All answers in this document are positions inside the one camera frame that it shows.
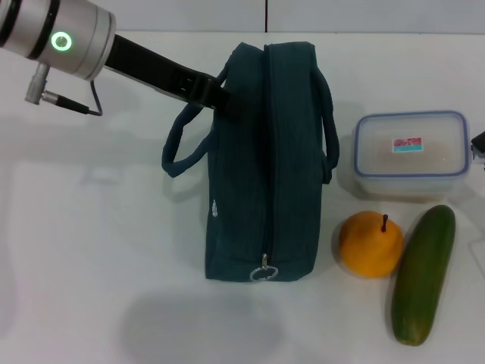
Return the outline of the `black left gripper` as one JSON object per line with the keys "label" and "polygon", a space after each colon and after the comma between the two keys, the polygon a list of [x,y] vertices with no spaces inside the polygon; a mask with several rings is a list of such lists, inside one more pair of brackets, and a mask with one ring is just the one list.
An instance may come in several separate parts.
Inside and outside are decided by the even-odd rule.
{"label": "black left gripper", "polygon": [[105,67],[175,99],[205,105],[224,117],[242,117],[240,102],[213,76],[187,68],[122,36],[114,37]]}

